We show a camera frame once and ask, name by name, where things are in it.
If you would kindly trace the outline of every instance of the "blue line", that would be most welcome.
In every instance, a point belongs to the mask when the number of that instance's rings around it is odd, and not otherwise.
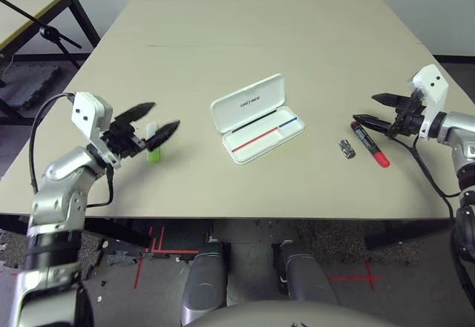
[[[288,125],[290,122],[294,122],[297,120],[297,117],[295,118],[292,118],[291,120],[285,122],[285,123],[282,123],[281,125],[279,125],[279,128],[282,128],[284,125]]]

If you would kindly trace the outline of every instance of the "robotic arm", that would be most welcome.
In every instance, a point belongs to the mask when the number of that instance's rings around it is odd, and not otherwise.
[[[24,271],[18,275],[10,326],[94,325],[77,259],[86,208],[111,202],[112,177],[121,159],[158,148],[178,128],[180,122],[176,121],[148,140],[137,138],[130,123],[153,106],[138,105],[111,123],[112,107],[104,99],[76,93],[72,120],[90,144],[73,149],[47,167],[43,185],[33,199]],[[104,174],[109,201],[88,205],[91,186]]]
[[[453,227],[452,255],[459,280],[475,309],[475,289],[459,260],[461,257],[475,263],[475,116],[442,112],[448,83],[435,65],[422,68],[413,77],[410,86],[413,88],[410,97],[391,93],[373,96],[379,103],[396,109],[394,123],[367,114],[355,115],[353,118],[391,139],[395,139],[398,134],[415,134],[424,140],[434,138],[452,148],[453,166],[460,187],[460,208],[456,212]],[[427,106],[422,105],[424,99],[427,100]]]

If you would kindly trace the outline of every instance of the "white object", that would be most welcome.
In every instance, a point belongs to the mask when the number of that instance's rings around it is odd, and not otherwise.
[[[237,164],[246,164],[294,136],[305,124],[285,102],[284,77],[275,74],[211,103],[214,125]]]
[[[109,129],[111,118],[112,107],[104,99],[89,92],[76,93],[71,120],[96,147],[102,160],[120,168],[120,158],[100,139],[102,132]]]
[[[447,99],[448,83],[434,64],[424,66],[412,79],[415,89],[422,91],[427,100],[424,121],[419,131],[419,138],[428,140],[428,134],[432,121],[437,114],[444,109]]]

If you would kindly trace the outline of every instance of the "red line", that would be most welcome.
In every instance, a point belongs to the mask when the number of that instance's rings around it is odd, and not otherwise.
[[[154,230],[153,227],[149,228],[149,230],[148,230],[148,236],[149,237],[151,237],[151,233],[152,233],[153,230]],[[137,266],[137,273],[135,275],[134,288],[137,288],[137,286],[139,285],[140,272],[142,270],[142,261],[143,261],[143,257],[140,257],[139,258],[139,265]]]
[[[134,283],[134,288],[137,288],[139,285],[139,278],[140,278],[140,271],[142,270],[142,261],[143,258],[139,258],[139,265],[137,266],[137,274],[135,275],[135,283]]]
[[[372,275],[371,277],[330,277],[333,281],[348,281],[348,280],[382,280],[383,277],[379,275]]]
[[[179,249],[162,249],[163,240],[165,238],[165,226],[162,226],[162,232],[160,233],[160,241],[158,242],[158,249],[155,249],[155,238],[154,243],[152,244],[152,253],[161,253],[161,254],[197,254],[198,251],[181,251]]]
[[[152,253],[161,253],[161,254],[197,254],[198,251],[176,251],[173,249],[163,249],[158,251],[152,251]]]
[[[239,149],[245,147],[246,145],[251,144],[252,142],[255,142],[256,140],[262,138],[263,136],[266,136],[267,134],[269,134],[273,131],[276,131],[277,129],[279,129],[279,127],[275,127],[273,129],[271,129],[270,131],[267,131],[266,133],[262,133],[260,136],[256,136],[254,139],[251,139],[248,142],[245,142],[244,144],[241,144],[237,148],[234,148],[231,152],[234,153],[235,151],[238,151]]]
[[[160,233],[160,242],[158,243],[158,250],[162,250],[163,237],[165,236],[165,226],[162,226],[162,233]]]
[[[370,282],[370,287],[371,287],[371,290],[374,291],[374,283],[373,283],[373,279],[371,278],[371,268],[370,268],[370,264],[369,262],[364,262],[364,265],[366,266],[366,271],[368,272],[368,281]]]

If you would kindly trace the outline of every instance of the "green object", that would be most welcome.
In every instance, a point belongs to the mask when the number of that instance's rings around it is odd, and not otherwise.
[[[148,162],[160,162],[160,148],[155,149],[154,151],[149,151],[147,153]]]
[[[158,131],[158,124],[148,123],[146,127],[146,138],[150,139]],[[160,162],[160,148],[147,153],[147,162]]]

